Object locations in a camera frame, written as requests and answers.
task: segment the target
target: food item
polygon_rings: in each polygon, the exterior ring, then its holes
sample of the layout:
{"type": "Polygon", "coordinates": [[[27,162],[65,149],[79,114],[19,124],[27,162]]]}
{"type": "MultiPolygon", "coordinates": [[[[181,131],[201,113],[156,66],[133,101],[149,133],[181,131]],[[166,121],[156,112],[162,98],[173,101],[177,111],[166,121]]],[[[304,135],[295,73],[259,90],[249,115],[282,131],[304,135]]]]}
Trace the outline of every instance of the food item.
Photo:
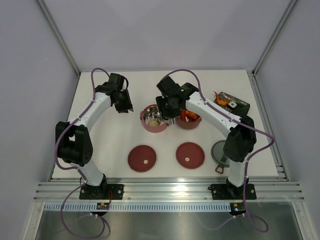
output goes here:
{"type": "Polygon", "coordinates": [[[186,111],[185,111],[185,114],[186,114],[186,116],[189,118],[189,120],[191,120],[192,122],[193,122],[193,121],[196,121],[196,120],[198,120],[198,119],[200,118],[200,116],[198,116],[197,114],[195,114],[195,113],[192,112],[192,111],[186,110],[186,111]]]}
{"type": "Polygon", "coordinates": [[[181,119],[182,121],[184,121],[184,122],[187,121],[186,111],[184,111],[184,110],[181,111],[180,119],[181,119]]]}
{"type": "Polygon", "coordinates": [[[197,115],[192,111],[183,110],[183,109],[180,109],[180,110],[181,110],[180,119],[184,122],[194,122],[200,118],[199,115],[197,115]]]}
{"type": "Polygon", "coordinates": [[[151,126],[151,127],[158,127],[160,124],[159,124],[159,122],[157,120],[151,119],[148,122],[148,125],[151,126]]]}
{"type": "Polygon", "coordinates": [[[214,92],[214,93],[215,93],[215,102],[216,102],[216,104],[218,104],[220,106],[226,106],[226,105],[229,104],[228,100],[220,99],[218,93],[216,93],[216,92],[214,92]]]}

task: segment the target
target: white wall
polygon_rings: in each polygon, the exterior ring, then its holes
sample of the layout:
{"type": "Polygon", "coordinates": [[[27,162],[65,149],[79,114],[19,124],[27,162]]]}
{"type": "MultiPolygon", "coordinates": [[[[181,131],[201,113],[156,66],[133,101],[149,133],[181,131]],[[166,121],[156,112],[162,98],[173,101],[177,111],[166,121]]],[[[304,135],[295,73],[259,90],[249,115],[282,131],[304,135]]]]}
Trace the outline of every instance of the white wall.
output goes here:
{"type": "Polygon", "coordinates": [[[302,0],[258,73],[289,174],[320,234],[320,1],[302,0]]]}
{"type": "Polygon", "coordinates": [[[252,69],[289,0],[45,0],[81,71],[252,69]]]}
{"type": "Polygon", "coordinates": [[[0,6],[0,235],[20,239],[76,75],[33,0],[0,6]]]}

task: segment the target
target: pink pot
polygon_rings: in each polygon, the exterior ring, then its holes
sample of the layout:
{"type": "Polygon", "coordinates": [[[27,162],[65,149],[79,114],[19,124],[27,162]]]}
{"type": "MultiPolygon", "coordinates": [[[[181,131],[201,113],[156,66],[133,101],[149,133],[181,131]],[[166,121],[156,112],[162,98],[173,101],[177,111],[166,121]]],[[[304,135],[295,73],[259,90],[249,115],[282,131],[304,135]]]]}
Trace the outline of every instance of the pink pot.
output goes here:
{"type": "Polygon", "coordinates": [[[151,133],[160,133],[169,126],[169,123],[160,120],[160,113],[157,104],[152,104],[147,106],[142,112],[140,112],[140,119],[143,127],[151,133]],[[148,121],[150,119],[155,119],[160,122],[159,126],[149,126],[148,121]]]}

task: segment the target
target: red pot lid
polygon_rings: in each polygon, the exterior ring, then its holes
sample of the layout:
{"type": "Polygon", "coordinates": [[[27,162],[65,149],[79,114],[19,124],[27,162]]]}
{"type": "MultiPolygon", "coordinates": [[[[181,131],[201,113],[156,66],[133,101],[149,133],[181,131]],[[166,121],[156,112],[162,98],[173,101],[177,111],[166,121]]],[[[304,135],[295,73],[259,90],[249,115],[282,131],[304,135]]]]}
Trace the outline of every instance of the red pot lid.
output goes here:
{"type": "Polygon", "coordinates": [[[146,172],[150,170],[157,160],[155,150],[147,145],[139,145],[133,148],[128,155],[128,164],[136,172],[146,172]]]}
{"type": "Polygon", "coordinates": [[[205,152],[203,149],[193,142],[185,142],[181,144],[176,152],[176,159],[187,169],[196,169],[205,161],[205,152]]]}

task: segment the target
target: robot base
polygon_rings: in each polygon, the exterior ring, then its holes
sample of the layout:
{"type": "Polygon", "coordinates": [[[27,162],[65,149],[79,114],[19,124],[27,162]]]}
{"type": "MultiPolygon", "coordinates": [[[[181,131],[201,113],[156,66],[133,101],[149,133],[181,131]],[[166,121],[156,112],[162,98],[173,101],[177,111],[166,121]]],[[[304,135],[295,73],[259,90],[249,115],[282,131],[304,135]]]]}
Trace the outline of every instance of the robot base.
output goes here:
{"type": "MultiPolygon", "coordinates": [[[[244,186],[236,187],[228,180],[224,184],[211,184],[208,187],[211,191],[213,200],[243,200],[244,199],[244,186]]],[[[245,185],[245,199],[256,200],[256,190],[252,183],[245,185]]]]}
{"type": "Polygon", "coordinates": [[[106,176],[99,186],[84,185],[81,187],[79,199],[81,200],[109,200],[109,191],[112,192],[111,200],[122,200],[124,196],[123,184],[107,184],[106,176]]]}

